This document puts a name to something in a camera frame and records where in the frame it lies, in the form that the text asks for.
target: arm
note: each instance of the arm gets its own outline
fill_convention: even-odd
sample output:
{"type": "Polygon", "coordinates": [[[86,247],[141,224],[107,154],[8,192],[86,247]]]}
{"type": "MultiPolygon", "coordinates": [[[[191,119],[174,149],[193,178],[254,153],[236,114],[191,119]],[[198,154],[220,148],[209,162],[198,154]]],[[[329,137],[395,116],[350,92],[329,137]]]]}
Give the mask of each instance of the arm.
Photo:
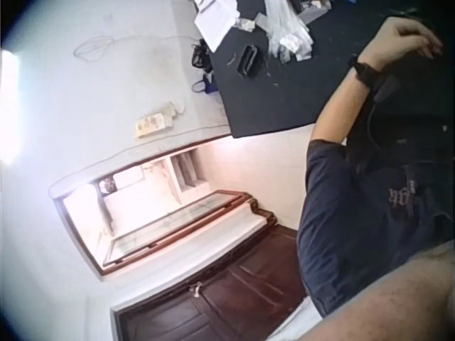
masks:
{"type": "Polygon", "coordinates": [[[454,275],[451,241],[375,282],[300,341],[450,340],[454,275]]]}
{"type": "MultiPolygon", "coordinates": [[[[432,57],[441,53],[441,42],[418,21],[388,18],[378,34],[360,54],[359,63],[366,63],[383,71],[390,63],[406,53],[417,50],[432,57]]],[[[311,134],[311,140],[325,140],[340,144],[354,125],[370,90],[357,79],[354,69],[349,70],[344,81],[322,110],[311,134]]]]}

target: black wristwatch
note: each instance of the black wristwatch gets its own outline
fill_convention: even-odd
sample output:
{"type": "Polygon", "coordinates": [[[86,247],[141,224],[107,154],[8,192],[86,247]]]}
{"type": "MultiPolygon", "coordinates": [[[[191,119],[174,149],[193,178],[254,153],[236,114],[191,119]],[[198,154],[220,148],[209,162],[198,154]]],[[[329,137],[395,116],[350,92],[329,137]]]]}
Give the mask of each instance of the black wristwatch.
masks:
{"type": "Polygon", "coordinates": [[[357,79],[369,87],[371,90],[379,88],[383,81],[383,74],[366,63],[359,63],[358,56],[353,55],[349,60],[349,66],[354,67],[357,72],[357,79]]]}

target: white paper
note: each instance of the white paper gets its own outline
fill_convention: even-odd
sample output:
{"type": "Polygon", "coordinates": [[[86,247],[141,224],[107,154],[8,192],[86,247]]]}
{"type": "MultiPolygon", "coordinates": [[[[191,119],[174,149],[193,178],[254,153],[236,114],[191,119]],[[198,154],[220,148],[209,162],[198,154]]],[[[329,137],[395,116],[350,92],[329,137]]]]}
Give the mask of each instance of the white paper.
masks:
{"type": "Polygon", "coordinates": [[[204,0],[194,23],[204,37],[208,47],[215,52],[223,38],[240,16],[236,0],[204,0]]]}

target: dark brown door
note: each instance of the dark brown door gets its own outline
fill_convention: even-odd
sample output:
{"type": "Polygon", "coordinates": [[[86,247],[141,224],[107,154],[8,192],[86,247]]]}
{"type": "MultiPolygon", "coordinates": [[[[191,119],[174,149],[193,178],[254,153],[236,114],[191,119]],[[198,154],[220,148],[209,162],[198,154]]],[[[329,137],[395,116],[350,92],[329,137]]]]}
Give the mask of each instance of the dark brown door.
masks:
{"type": "Polygon", "coordinates": [[[246,254],[205,280],[197,295],[186,291],[128,312],[122,334],[130,341],[265,340],[304,298],[295,234],[270,227],[246,254]]]}

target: hand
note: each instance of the hand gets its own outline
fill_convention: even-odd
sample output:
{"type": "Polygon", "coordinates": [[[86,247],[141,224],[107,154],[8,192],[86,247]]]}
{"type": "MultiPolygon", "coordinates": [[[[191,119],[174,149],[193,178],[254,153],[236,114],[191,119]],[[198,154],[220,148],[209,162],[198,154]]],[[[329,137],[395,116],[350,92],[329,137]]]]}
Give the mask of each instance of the hand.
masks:
{"type": "Polygon", "coordinates": [[[442,54],[442,43],[419,21],[389,17],[359,55],[358,61],[381,71],[412,51],[433,59],[433,53],[442,54]]]}

